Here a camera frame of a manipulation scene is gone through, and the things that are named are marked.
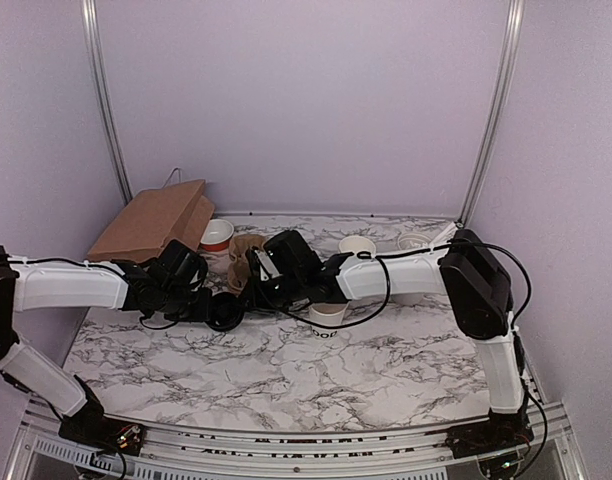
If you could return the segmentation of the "black lid stack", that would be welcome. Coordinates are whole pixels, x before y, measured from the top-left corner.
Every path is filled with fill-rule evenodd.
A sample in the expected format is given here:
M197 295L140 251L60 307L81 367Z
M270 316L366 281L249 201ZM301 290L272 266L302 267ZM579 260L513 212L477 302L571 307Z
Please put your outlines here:
M210 301L206 324L217 332L228 332L240 325L245 309L240 299L230 292L220 292Z

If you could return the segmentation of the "brown pulp cup carrier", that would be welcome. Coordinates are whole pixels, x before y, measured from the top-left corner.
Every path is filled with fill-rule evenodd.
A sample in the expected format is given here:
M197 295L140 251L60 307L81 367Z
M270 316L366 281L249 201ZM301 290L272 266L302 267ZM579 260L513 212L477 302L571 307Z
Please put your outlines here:
M230 264L227 270L227 285L231 293L239 295L251 275L246 257L252 247L262 248L266 238L258 234L235 235L229 244L228 255Z

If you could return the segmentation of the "stacked white paper cups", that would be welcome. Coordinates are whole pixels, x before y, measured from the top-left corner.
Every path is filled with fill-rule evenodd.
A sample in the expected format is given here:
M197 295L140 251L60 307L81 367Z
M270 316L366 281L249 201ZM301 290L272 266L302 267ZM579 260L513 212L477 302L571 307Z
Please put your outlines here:
M371 256L374 256L377 252L375 243L360 235L351 235L344 237L338 243L338 251L340 253L361 253L367 252Z

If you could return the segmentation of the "aluminium right frame post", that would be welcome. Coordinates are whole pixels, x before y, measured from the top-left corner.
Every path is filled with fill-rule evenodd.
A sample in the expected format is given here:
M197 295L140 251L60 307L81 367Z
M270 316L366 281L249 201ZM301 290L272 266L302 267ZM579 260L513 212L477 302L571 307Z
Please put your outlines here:
M458 217L458 223L462 226L468 225L475 213L486 174L492 161L499 125L509 97L516 66L525 7L526 2L524 0L508 2L504 37L489 113L466 196Z

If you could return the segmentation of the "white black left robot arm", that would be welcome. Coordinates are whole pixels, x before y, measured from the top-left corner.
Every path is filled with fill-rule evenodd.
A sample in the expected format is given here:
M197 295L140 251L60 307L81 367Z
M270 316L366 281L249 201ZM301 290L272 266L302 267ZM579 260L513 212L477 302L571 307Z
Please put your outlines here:
M47 401L61 417L61 433L92 445L135 435L137 425L106 416L91 388L23 340L17 313L51 308L105 308L196 321L207 312L200 288L206 261L178 241L145 264L129 260L76 262L9 255L0 246L0 374Z

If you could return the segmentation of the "white paper coffee cup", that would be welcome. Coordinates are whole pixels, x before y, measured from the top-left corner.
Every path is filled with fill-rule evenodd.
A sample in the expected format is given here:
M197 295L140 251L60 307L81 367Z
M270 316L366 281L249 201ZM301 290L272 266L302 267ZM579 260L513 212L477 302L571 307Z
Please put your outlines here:
M309 307L308 320L315 323L311 325L311 333L316 339L330 340L337 335L336 327L342 325L347 304L318 303Z

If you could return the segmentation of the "red white paper cup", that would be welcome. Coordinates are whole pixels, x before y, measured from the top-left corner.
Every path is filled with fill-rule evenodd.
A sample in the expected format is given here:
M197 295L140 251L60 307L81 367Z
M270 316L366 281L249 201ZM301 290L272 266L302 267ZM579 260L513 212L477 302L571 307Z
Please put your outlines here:
M200 248L207 252L221 252L229 248L234 225L228 220L211 219L200 240Z

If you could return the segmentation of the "aluminium frame post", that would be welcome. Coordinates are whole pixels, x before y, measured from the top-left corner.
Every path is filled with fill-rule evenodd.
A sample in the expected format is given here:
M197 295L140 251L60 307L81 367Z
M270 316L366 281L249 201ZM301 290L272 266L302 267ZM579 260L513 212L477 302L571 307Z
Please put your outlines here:
M458 217L458 223L462 226L468 225L475 213L486 174L492 161L499 125L509 97L516 66L525 7L526 2L524 0L508 2L504 37L489 113L466 196Z
M127 205L133 199L133 193L112 110L112 101L108 88L102 40L98 23L97 2L94 0L83 0L81 2L81 10L93 87L109 150L112 170L118 184L122 201Z

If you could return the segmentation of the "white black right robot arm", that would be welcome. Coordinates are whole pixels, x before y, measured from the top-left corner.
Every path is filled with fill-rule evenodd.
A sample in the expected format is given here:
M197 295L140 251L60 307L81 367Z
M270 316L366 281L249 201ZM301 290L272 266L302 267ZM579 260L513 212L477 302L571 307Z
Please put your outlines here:
M459 229L444 244L373 255L337 253L323 261L296 230L283 231L246 253L250 277L241 298L247 309L284 315L293 303L347 304L380 296L447 296L459 330L482 363L490 408L483 422L452 429L459 447L501 448L532 439L525 360L515 326L511 277L497 260L500 247Z

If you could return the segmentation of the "aluminium left frame post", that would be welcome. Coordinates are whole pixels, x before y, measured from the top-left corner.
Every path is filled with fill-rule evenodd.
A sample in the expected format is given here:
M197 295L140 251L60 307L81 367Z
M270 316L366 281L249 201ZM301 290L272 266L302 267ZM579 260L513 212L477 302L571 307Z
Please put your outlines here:
M118 184L122 201L127 205L133 199L133 193L112 110L112 101L108 88L102 40L98 23L97 2L94 0L83 0L81 2L81 10L93 87L109 150L112 170Z

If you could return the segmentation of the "white ribbed cup holder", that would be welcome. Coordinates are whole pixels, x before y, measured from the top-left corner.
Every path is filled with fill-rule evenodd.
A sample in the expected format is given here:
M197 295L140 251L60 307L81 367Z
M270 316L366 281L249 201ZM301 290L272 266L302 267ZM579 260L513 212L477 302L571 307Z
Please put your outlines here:
M408 232L399 236L397 240L397 247L399 250L421 249L427 247L431 241L432 238L428 235ZM398 294L394 295L393 299L399 305L414 307L420 304L426 295L426 292Z

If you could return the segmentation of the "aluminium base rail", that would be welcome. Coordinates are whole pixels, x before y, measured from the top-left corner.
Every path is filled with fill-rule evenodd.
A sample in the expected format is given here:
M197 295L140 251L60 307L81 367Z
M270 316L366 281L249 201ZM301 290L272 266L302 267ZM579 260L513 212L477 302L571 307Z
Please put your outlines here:
M464 421L386 431L273 433L147 422L141 450L115 456L59 437L44 402L30 400L7 479L585 479L562 405L530 407L531 441L464 454Z

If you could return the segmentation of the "brown paper bag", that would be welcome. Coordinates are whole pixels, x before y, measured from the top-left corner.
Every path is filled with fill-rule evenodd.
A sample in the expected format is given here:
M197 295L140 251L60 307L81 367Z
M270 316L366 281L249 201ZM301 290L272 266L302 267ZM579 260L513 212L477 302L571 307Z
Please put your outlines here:
M158 257L172 240L197 250L215 212L205 188L206 181L197 179L141 191L106 227L86 259L143 263Z

